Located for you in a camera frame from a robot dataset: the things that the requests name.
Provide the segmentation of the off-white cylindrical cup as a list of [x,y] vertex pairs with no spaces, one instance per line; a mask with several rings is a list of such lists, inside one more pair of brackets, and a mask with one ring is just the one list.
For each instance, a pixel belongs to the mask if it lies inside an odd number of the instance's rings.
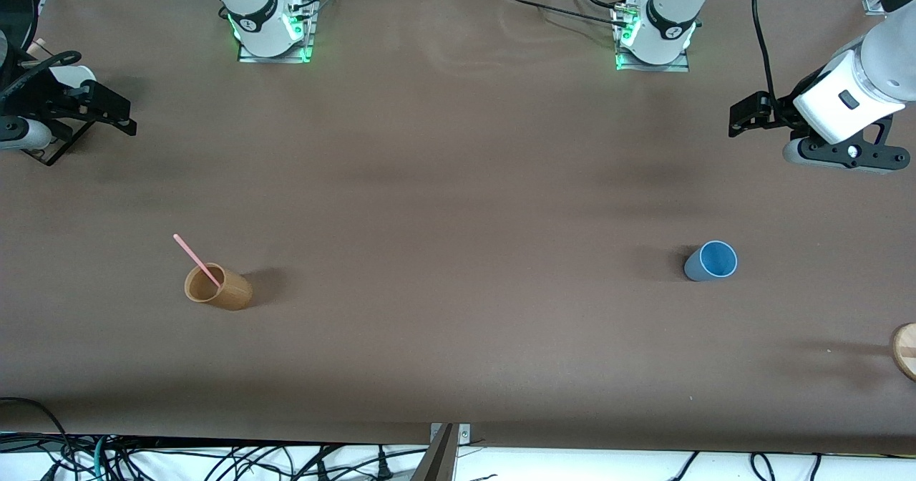
[[20,141],[0,142],[0,150],[43,150],[53,141],[53,134],[44,123],[23,119],[29,123],[29,134]]

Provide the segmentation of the pink chopstick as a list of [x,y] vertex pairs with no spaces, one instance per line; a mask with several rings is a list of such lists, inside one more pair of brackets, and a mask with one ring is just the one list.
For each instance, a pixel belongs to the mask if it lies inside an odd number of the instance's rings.
[[175,243],[178,246],[180,246],[183,252],[186,253],[186,255],[190,257],[190,259],[193,260],[195,265],[200,269],[200,272],[204,273],[204,275],[206,275],[207,278],[210,279],[210,282],[212,282],[213,285],[215,285],[216,288],[219,289],[220,286],[222,286],[222,284],[220,284],[219,282],[219,279],[216,278],[216,276],[214,276],[212,272],[210,272],[209,266],[207,266],[206,263],[204,263],[203,260],[200,259],[200,257],[197,256],[196,253],[193,252],[189,244],[185,242],[185,240],[180,236],[180,234],[174,233],[172,236],[172,239],[175,241]]

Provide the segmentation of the brown bamboo cup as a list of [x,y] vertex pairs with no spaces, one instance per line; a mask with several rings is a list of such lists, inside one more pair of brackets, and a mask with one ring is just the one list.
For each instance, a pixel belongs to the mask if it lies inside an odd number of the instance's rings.
[[184,291],[190,301],[207,304],[226,311],[248,308],[254,298],[254,288],[245,276],[225,269],[218,263],[206,263],[207,272],[199,266],[190,271],[184,281]]

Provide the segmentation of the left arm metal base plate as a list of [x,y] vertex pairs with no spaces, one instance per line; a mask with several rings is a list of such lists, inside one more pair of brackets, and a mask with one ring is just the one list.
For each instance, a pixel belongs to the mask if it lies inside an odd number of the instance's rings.
[[641,9],[618,4],[610,11],[612,21],[622,24],[614,30],[616,70],[688,72],[687,48],[696,22],[658,28],[643,18]]

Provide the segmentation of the dark grey metal bar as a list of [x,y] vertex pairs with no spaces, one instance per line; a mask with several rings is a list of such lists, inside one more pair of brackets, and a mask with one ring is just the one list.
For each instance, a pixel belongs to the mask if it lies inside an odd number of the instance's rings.
[[433,434],[431,445],[426,449],[409,481],[454,481],[454,468],[461,438],[460,424],[439,424]]

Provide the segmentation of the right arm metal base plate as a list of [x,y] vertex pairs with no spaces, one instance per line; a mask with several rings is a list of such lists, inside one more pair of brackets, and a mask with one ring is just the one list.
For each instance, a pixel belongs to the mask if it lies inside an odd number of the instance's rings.
[[238,61],[261,64],[307,64],[311,62],[317,30],[318,0],[287,0],[273,4],[273,11],[255,26],[253,17],[230,15],[233,36],[238,40]]

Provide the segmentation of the white mug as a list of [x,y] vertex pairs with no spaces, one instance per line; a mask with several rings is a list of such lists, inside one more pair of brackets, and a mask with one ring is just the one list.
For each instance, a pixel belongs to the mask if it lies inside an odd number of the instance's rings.
[[67,64],[66,66],[50,67],[50,73],[59,83],[79,89],[85,81],[95,81],[96,77],[89,67],[84,64]]

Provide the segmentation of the small metal edge bracket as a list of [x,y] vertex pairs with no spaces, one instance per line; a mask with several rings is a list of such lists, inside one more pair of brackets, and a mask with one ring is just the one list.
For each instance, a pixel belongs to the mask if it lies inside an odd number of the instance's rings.
[[[433,442],[436,438],[436,435],[439,429],[444,426],[442,423],[432,423],[431,432],[429,433],[429,442]],[[454,425],[454,428],[457,429],[458,439],[457,443],[461,446],[471,445],[472,443],[472,427],[470,423],[458,423]]]

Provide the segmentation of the blue cup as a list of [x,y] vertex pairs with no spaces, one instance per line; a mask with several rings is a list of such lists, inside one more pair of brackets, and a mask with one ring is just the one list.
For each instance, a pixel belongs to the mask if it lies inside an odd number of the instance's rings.
[[729,243],[710,240],[688,256],[683,272],[694,282],[706,282],[729,278],[738,265],[736,251]]

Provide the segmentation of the round wooden disc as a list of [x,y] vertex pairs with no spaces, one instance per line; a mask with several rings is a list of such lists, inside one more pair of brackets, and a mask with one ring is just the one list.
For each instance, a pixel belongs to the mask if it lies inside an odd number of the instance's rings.
[[897,369],[916,383],[916,322],[897,327],[891,334],[890,348]]

